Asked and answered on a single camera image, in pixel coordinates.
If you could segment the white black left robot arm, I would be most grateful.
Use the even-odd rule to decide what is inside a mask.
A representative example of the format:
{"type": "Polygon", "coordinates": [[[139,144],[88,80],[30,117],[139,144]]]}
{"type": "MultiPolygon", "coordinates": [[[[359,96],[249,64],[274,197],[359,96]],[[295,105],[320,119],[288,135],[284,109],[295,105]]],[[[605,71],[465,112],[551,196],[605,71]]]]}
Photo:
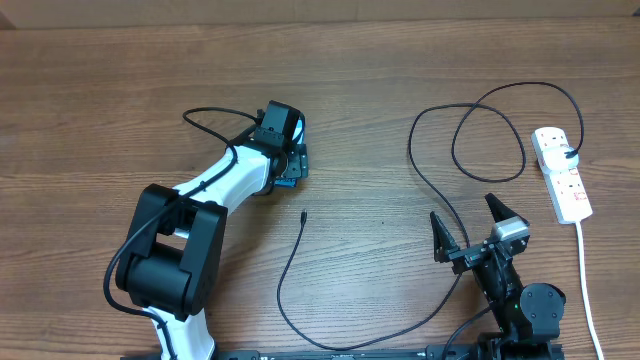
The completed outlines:
{"type": "Polygon", "coordinates": [[[229,215],[247,198],[293,187],[308,175],[305,115],[277,101],[225,139],[223,156],[194,179],[151,184],[138,200],[127,238],[110,261],[110,306],[152,321],[158,359],[212,359],[216,343],[205,304],[214,288],[229,215]]]}

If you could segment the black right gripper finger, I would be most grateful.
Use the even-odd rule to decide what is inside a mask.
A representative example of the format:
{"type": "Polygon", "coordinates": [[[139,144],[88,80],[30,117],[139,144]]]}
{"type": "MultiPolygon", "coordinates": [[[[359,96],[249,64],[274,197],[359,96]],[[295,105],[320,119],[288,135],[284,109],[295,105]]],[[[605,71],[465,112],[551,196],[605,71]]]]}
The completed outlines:
{"type": "Polygon", "coordinates": [[[439,263],[449,262],[451,255],[459,251],[460,247],[435,212],[430,213],[430,223],[434,241],[434,260],[439,263]]]}
{"type": "Polygon", "coordinates": [[[524,217],[505,205],[493,193],[486,194],[484,198],[495,223],[518,217],[525,225],[529,225],[529,222],[524,217]]]}

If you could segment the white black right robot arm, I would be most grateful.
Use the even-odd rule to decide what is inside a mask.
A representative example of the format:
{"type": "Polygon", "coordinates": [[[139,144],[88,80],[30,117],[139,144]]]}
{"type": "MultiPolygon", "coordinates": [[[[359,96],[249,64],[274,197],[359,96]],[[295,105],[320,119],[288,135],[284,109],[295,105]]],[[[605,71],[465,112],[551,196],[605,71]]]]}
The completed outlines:
{"type": "Polygon", "coordinates": [[[513,258],[528,246],[529,222],[494,194],[485,200],[495,224],[483,243],[468,248],[460,248],[440,217],[430,214],[434,260],[450,262],[456,275],[471,271],[488,306],[456,329],[441,349],[427,353],[442,359],[562,359],[562,347],[552,341],[560,335],[566,295],[549,283],[521,282],[513,258]],[[482,333],[470,345],[453,344],[488,313],[495,318],[497,332],[482,333]]]}

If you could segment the blue Galaxy smartphone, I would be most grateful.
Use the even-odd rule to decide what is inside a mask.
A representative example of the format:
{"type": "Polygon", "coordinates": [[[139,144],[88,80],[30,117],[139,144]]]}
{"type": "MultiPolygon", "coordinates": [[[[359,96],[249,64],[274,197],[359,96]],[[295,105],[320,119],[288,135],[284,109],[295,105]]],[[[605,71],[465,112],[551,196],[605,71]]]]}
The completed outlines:
{"type": "MultiPolygon", "coordinates": [[[[296,144],[305,144],[304,140],[305,140],[305,130],[306,130],[306,118],[304,117],[304,115],[301,115],[299,117],[299,120],[296,124],[296,128],[295,128],[295,132],[294,132],[294,138],[293,138],[293,142],[294,142],[294,146],[296,144]]],[[[284,187],[284,188],[295,188],[297,186],[298,180],[293,180],[290,179],[288,181],[276,181],[274,182],[274,185],[277,187],[284,187]]]]}

